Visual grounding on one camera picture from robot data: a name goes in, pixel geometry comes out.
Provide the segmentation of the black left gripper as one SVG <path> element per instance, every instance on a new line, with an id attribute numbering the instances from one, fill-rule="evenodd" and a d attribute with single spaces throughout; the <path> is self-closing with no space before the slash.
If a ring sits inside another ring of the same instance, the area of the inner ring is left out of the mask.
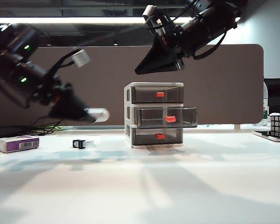
<path id="1" fill-rule="evenodd" d="M 62 83 L 58 75 L 44 78 L 43 82 L 36 86 L 35 101 L 48 106 L 54 106 L 48 116 L 56 119 L 84 120 L 95 123 L 96 118 L 87 111 L 87 105 L 79 99 L 72 90 L 72 83 Z"/>

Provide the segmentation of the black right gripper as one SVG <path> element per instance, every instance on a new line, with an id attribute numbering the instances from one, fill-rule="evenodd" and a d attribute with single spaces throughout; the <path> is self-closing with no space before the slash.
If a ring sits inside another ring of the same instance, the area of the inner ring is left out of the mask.
<path id="1" fill-rule="evenodd" d="M 145 25 L 154 35 L 153 45 L 135 68 L 136 74 L 177 71 L 179 47 L 175 36 L 175 24 L 166 15 L 145 16 Z"/>

